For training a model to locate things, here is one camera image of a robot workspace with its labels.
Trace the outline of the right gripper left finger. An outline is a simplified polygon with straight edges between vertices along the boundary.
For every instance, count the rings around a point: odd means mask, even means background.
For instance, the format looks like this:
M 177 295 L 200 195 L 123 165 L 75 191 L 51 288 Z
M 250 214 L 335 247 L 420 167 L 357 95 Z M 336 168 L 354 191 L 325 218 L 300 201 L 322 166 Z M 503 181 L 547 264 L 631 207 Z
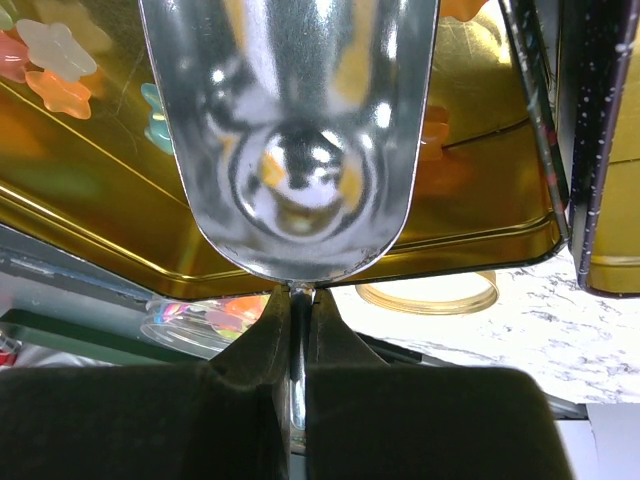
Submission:
M 208 362 L 12 368 L 5 479 L 285 479 L 290 294 Z

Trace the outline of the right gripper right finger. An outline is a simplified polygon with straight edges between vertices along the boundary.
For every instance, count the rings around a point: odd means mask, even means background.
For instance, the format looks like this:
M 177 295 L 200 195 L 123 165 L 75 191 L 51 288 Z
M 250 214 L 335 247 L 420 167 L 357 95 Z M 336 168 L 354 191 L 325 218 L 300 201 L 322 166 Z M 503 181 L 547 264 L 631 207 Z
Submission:
M 306 365 L 311 479 L 568 479 L 547 400 L 526 373 L 388 364 L 316 293 Z

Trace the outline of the silver metal scoop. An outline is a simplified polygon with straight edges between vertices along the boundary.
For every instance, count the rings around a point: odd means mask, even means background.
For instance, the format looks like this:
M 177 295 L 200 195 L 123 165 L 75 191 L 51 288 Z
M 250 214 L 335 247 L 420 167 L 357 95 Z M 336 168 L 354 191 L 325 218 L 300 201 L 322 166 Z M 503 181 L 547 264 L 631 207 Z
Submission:
M 435 1 L 143 1 L 145 42 L 195 223 L 284 284 L 291 422 L 307 425 L 322 287 L 375 264 L 408 218 Z

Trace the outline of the hinged candy tin box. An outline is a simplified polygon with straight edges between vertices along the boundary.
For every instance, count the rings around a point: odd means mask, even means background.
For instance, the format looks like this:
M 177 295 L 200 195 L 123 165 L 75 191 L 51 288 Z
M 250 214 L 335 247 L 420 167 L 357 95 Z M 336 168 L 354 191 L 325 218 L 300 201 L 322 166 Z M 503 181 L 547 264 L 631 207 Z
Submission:
M 145 42 L 143 1 L 1 5 L 1 221 L 157 294 L 268 290 L 198 229 Z M 407 221 L 338 286 L 545 261 L 639 293 L 639 5 L 435 1 Z

